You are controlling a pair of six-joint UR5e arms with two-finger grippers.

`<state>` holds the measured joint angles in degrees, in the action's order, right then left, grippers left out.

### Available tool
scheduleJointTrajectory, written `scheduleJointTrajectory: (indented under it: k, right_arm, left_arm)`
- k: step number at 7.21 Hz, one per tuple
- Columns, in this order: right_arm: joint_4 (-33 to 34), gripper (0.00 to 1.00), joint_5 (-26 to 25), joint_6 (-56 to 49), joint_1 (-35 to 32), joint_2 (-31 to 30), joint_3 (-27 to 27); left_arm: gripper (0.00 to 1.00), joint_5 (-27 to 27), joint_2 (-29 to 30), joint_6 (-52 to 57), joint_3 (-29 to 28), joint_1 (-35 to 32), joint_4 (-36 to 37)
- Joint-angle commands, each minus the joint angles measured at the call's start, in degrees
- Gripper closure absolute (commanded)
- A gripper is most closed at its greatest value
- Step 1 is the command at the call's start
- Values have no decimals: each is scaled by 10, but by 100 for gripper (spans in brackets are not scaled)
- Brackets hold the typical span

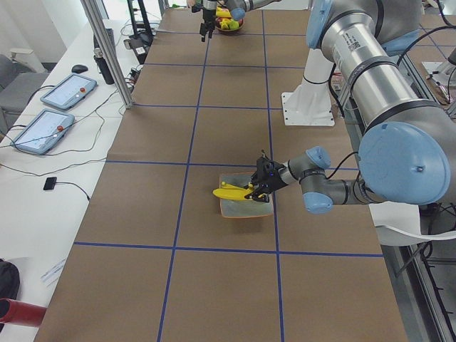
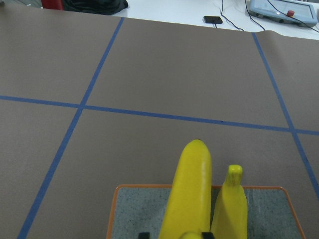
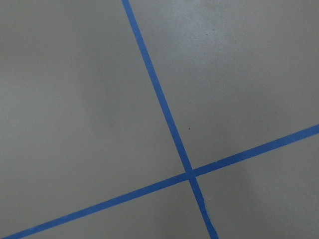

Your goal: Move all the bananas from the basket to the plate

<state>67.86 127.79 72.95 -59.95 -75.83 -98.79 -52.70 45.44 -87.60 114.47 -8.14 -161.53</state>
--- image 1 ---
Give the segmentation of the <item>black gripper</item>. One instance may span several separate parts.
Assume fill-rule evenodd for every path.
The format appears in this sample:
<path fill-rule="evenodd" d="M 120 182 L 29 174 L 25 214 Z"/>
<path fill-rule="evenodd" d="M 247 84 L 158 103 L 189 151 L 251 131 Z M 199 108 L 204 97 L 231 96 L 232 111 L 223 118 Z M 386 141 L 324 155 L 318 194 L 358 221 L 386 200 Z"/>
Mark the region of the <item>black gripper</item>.
<path fill-rule="evenodd" d="M 208 38 L 212 38 L 213 32 L 214 32 L 214 25 L 215 25 L 215 19 L 216 19 L 216 9 L 215 8 L 202 8 L 202 18 L 203 18 L 203 24 L 200 24 L 200 30 L 199 34 L 201 36 L 201 41 L 205 42 L 206 41 L 206 36 L 207 36 L 207 28 L 208 26 Z"/>
<path fill-rule="evenodd" d="M 265 162 L 259 157 L 256 162 L 256 171 L 251 176 L 251 182 L 244 189 L 253 191 L 244 196 L 246 200 L 260 203 L 269 203 L 269 194 L 286 186 L 281 179 L 280 171 L 285 170 L 285 165 L 271 160 Z"/>

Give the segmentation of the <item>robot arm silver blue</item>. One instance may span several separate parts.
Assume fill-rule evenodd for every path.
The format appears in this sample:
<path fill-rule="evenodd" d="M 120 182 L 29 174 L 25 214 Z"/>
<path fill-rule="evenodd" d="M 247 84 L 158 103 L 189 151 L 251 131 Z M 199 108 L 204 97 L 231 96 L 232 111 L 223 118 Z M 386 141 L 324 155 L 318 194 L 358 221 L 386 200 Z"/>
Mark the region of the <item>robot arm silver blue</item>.
<path fill-rule="evenodd" d="M 227 0 L 224 5 L 227 7 L 231 17 L 238 21 L 245 17 L 245 13 L 259 9 L 270 4 L 271 1 L 256 1 L 256 0 Z M 201 35 L 202 42 L 206 41 L 206 37 L 212 37 L 216 25 L 216 9 L 217 1 L 202 0 L 195 4 L 196 9 L 194 13 L 202 10 L 203 22 L 200 24 L 199 34 Z"/>
<path fill-rule="evenodd" d="M 315 1 L 306 32 L 310 48 L 336 64 L 365 130 L 354 180 L 326 175 L 330 158 L 319 146 L 281 164 L 257 162 L 249 198 L 265 202 L 292 182 L 306 209 L 399 202 L 425 205 L 455 200 L 455 123 L 436 102 L 418 97 L 390 58 L 390 44 L 418 36 L 419 1 Z"/>

